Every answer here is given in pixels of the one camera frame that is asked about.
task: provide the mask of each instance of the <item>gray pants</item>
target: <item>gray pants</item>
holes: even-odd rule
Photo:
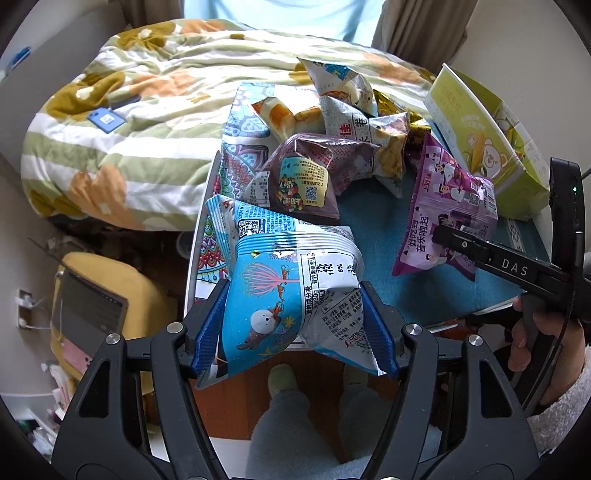
[[[359,478],[384,428],[391,403],[370,388],[345,389],[340,399],[339,434],[351,460],[339,463],[308,418],[310,402],[299,390],[271,400],[252,432],[246,475],[257,480]],[[437,453],[441,432],[429,428],[421,459]]]

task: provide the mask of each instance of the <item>wall outlet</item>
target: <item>wall outlet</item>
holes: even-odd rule
[[[26,329],[33,320],[33,295],[19,288],[14,302],[17,305],[17,326]]]

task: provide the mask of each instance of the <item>pink item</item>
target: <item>pink item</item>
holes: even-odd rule
[[[86,369],[92,362],[92,357],[86,355],[67,338],[61,343],[61,352],[64,360],[84,375]]]
[[[448,225],[490,240],[496,228],[495,190],[488,179],[460,168],[429,133],[417,171],[408,217],[407,234],[392,275],[429,270],[449,263],[474,280],[476,265],[465,255],[433,243],[433,229]]]

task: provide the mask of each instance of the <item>floral comforter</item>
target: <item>floral comforter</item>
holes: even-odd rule
[[[296,57],[346,64],[426,114],[430,73],[371,48],[222,20],[149,25],[109,39],[36,114],[21,162],[31,205],[43,217],[192,230],[237,88],[310,85]],[[116,110],[125,123],[109,134],[87,119],[134,96]]]

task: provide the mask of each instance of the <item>dark purple snack bag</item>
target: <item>dark purple snack bag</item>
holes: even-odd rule
[[[243,202],[320,225],[338,225],[336,196],[374,173],[378,145],[321,134],[295,134],[259,168]]]

